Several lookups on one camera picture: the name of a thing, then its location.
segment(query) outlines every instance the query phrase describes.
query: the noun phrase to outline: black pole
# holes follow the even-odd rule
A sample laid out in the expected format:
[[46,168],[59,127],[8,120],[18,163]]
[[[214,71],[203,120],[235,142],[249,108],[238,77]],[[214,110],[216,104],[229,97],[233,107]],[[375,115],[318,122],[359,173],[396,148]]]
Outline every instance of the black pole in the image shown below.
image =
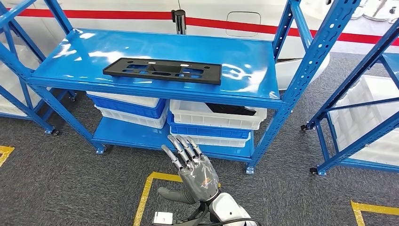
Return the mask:
[[186,34],[186,12],[184,10],[172,10],[172,21],[176,24],[177,34]]

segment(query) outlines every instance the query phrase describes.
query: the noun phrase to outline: yellow floor tape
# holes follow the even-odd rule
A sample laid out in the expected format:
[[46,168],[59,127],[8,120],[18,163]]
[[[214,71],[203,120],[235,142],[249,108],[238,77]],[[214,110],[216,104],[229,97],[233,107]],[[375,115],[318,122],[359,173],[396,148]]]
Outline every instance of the yellow floor tape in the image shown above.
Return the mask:
[[365,226],[363,216],[361,214],[362,211],[372,212],[372,213],[399,215],[399,208],[396,208],[396,207],[362,204],[362,203],[354,202],[352,200],[351,200],[351,205],[352,205],[353,213],[355,214],[355,218],[356,218],[356,222],[358,223],[358,226]]
[[180,178],[179,175],[152,172],[147,177],[147,179],[145,181],[143,193],[141,194],[140,202],[139,202],[138,207],[137,207],[136,216],[135,216],[135,219],[133,220],[133,226],[140,226],[141,219],[143,217],[143,212],[144,212],[144,209],[145,209],[145,205],[147,203],[148,194],[150,193],[152,181],[154,179],[182,182],[182,179]]
[[0,167],[3,165],[3,163],[6,161],[6,159],[13,152],[14,149],[15,148],[13,147],[0,146]]

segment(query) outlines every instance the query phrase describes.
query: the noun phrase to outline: glossy shelf surface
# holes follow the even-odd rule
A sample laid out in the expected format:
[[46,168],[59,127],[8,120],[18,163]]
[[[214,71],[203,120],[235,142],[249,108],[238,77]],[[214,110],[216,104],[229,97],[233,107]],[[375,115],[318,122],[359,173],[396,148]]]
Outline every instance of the glossy shelf surface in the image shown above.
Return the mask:
[[[121,57],[221,64],[222,83],[104,75],[102,70]],[[281,102],[272,44],[261,40],[74,29],[30,79],[43,86],[148,97],[264,107],[267,101]]]

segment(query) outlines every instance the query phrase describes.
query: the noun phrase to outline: black cable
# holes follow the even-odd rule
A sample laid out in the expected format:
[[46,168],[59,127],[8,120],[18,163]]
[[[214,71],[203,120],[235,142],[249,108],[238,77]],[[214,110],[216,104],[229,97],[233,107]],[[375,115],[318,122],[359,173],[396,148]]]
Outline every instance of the black cable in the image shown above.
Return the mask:
[[230,224],[230,223],[235,223],[235,222],[240,222],[240,221],[254,221],[256,222],[259,226],[262,226],[261,222],[258,220],[252,219],[252,218],[239,218],[239,219],[234,219],[234,220],[227,220],[219,223],[213,223],[213,224],[198,224],[201,226],[223,226],[225,224]]
[[200,222],[204,219],[204,217],[206,216],[206,214],[209,212],[208,206],[204,204],[204,207],[205,207],[205,209],[203,210],[201,216],[200,216],[199,218],[197,218],[198,224],[194,224],[193,226],[201,225]]

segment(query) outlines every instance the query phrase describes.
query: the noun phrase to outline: shelf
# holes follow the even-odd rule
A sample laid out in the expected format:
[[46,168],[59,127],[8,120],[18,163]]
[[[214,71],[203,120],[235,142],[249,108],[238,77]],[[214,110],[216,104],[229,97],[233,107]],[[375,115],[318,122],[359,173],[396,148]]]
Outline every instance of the shelf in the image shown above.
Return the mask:
[[382,54],[381,63],[388,71],[395,85],[399,88],[399,54],[384,53]]
[[[222,65],[222,84],[200,84],[104,75],[121,57]],[[272,43],[193,35],[73,29],[39,66],[40,86],[278,108]]]
[[[154,150],[161,150],[161,145],[165,144],[171,150],[174,150],[173,145],[167,138],[169,131],[170,128],[167,123],[162,129],[156,129],[103,117],[93,135],[93,141]],[[254,150],[253,137],[252,134],[245,147],[199,146],[209,157],[248,162],[251,160],[250,156]]]
[[342,162],[339,163],[339,165],[359,167],[359,168],[365,168],[365,169],[370,169],[370,170],[384,170],[384,171],[399,173],[399,166],[382,164],[382,163],[377,163],[377,162],[372,162],[372,161],[350,159],[350,158],[344,159]]

